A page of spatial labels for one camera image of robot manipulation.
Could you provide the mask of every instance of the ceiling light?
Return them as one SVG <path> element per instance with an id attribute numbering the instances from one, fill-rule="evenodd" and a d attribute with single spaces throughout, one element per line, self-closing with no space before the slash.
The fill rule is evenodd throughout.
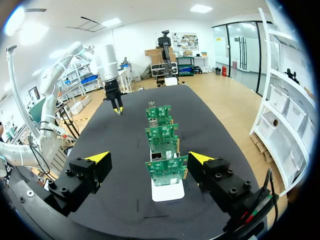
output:
<path id="1" fill-rule="evenodd" d="M 49 28 L 42 24 L 35 22 L 27 23 L 21 31 L 22 45 L 31 45 L 39 42 L 48 30 Z"/>
<path id="2" fill-rule="evenodd" d="M 116 17 L 116 18 L 113 18 L 113 19 L 111 19 L 111 20 L 104 21 L 104 22 L 102 23 L 102 25 L 103 25 L 103 26 L 106 26 L 106 27 L 111 27 L 111 26 L 116 25 L 116 24 L 119 24 L 119 23 L 121 23 L 121 20 Z"/>
<path id="3" fill-rule="evenodd" d="M 25 18 L 25 10 L 19 6 L 10 16 L 4 27 L 4 33 L 12 36 Z"/>
<path id="4" fill-rule="evenodd" d="M 38 69 L 37 71 L 34 71 L 34 73 L 32 73 L 32 76 L 36 76 L 39 73 L 41 73 L 42 69 Z"/>
<path id="5" fill-rule="evenodd" d="M 5 90 L 6 92 L 8 92 L 10 89 L 11 89 L 11 83 L 8 82 L 8 83 L 4 86 L 4 90 Z"/>
<path id="6" fill-rule="evenodd" d="M 191 12 L 196 12 L 196 13 L 201 13 L 201 14 L 205 14 L 211 10 L 212 10 L 212 7 L 204 6 L 204 5 L 200 5 L 200 4 L 196 4 L 190 9 Z"/>
<path id="7" fill-rule="evenodd" d="M 51 59 L 60 58 L 65 52 L 66 52 L 66 50 L 64 50 L 64 49 L 56 50 L 49 55 L 49 58 L 51 58 Z"/>

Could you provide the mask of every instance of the floor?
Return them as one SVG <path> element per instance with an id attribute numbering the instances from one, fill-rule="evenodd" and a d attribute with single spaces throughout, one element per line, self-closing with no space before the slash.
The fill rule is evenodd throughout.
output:
<path id="1" fill-rule="evenodd" d="M 284 185 L 277 166 L 265 161 L 265 156 L 260 153 L 249 136 L 249 131 L 260 106 L 261 97 L 240 82 L 215 73 L 180 77 L 180 84 L 182 84 L 182 81 L 188 84 L 205 102 L 227 129 L 248 160 L 259 186 L 262 187 L 267 170 L 271 167 L 274 175 L 275 191 L 280 193 L 284 189 Z M 137 91 L 139 88 L 152 89 L 156 87 L 156 80 L 153 78 L 132 83 L 133 91 Z M 80 114 L 73 117 L 80 133 L 88 123 L 88 119 L 85 118 L 91 117 L 95 113 L 105 97 L 103 90 L 93 91 L 88 95 L 91 102 Z M 286 195 L 278 200 L 279 215 L 285 211 L 287 203 Z M 269 228 L 273 224 L 274 217 L 273 209 L 267 215 Z"/>

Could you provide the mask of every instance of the black mat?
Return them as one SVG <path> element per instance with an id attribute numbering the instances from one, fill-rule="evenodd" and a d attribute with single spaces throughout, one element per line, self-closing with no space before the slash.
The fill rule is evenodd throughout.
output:
<path id="1" fill-rule="evenodd" d="M 150 159 L 145 109 L 148 101 L 155 101 L 156 106 L 171 105 L 181 154 L 193 151 L 225 158 L 235 174 L 251 181 L 255 192 L 258 184 L 253 171 L 225 127 L 188 86 L 133 92 L 122 101 L 122 116 L 117 116 L 109 101 L 101 104 L 68 158 L 110 151 L 113 165 L 98 193 L 89 195 L 69 218 L 101 232 L 136 238 L 205 240 L 221 234 L 230 217 L 208 194 L 201 194 L 190 174 L 183 181 L 183 199 L 152 201 L 145 167 Z"/>

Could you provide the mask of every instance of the circuit board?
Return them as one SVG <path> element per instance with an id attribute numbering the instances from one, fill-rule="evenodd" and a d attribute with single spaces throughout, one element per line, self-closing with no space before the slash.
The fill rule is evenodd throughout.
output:
<path id="1" fill-rule="evenodd" d="M 145 163 L 149 174 L 156 186 L 178 184 L 187 177 L 188 156 L 181 156 L 160 161 Z"/>
<path id="2" fill-rule="evenodd" d="M 177 129 L 177 123 L 145 129 L 153 160 L 171 159 L 179 152 L 180 140 L 175 135 Z"/>
<path id="3" fill-rule="evenodd" d="M 145 110 L 149 127 L 160 127 L 173 124 L 172 117 L 169 116 L 171 106 L 152 107 Z"/>

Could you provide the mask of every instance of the storage box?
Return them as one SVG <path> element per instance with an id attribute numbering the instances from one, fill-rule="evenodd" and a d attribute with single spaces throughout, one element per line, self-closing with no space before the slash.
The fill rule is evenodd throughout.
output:
<path id="1" fill-rule="evenodd" d="M 286 89 L 276 84 L 271 84 L 270 105 L 283 113 L 287 110 L 289 104 L 289 93 Z"/>
<path id="2" fill-rule="evenodd" d="M 285 118 L 288 120 L 294 130 L 298 131 L 306 115 L 307 111 L 303 103 L 294 97 L 290 97 L 290 104 Z"/>
<path id="3" fill-rule="evenodd" d="M 282 164 L 283 170 L 288 178 L 288 183 L 292 184 L 297 173 L 302 168 L 304 162 L 303 154 L 298 146 L 298 144 L 294 144 L 289 156 L 285 159 Z"/>
<path id="4" fill-rule="evenodd" d="M 76 102 L 72 107 L 70 107 L 70 111 L 73 115 L 79 114 L 84 107 L 80 101 Z"/>
<path id="5" fill-rule="evenodd" d="M 169 54 L 170 56 L 170 61 L 173 63 L 173 62 L 176 62 L 176 55 L 174 53 L 170 53 Z M 152 55 L 151 56 L 151 64 L 152 65 L 156 65 L 156 64 L 163 64 L 165 61 L 162 57 L 162 54 L 159 54 L 159 55 Z"/>
<path id="6" fill-rule="evenodd" d="M 261 116 L 258 130 L 265 139 L 268 139 L 280 124 L 281 122 L 276 115 L 274 115 L 271 111 L 268 111 Z"/>
<path id="7" fill-rule="evenodd" d="M 169 47 L 169 54 L 172 54 L 174 52 L 172 47 Z M 156 49 L 150 49 L 144 51 L 146 56 L 152 56 L 152 55 L 161 55 L 162 54 L 162 48 L 156 48 Z"/>
<path id="8" fill-rule="evenodd" d="M 80 98 L 80 101 L 82 103 L 82 106 L 85 107 L 90 103 L 90 97 L 89 96 L 82 96 Z"/>
<path id="9" fill-rule="evenodd" d="M 308 121 L 306 123 L 305 130 L 302 135 L 302 142 L 309 154 L 312 152 L 315 138 L 316 138 L 315 125 L 314 125 L 314 122 L 310 119 L 310 117 L 308 117 Z"/>
<path id="10" fill-rule="evenodd" d="M 192 57 L 192 51 L 189 51 L 189 50 L 184 51 L 184 52 L 183 52 L 183 56 L 184 56 L 184 57 Z"/>

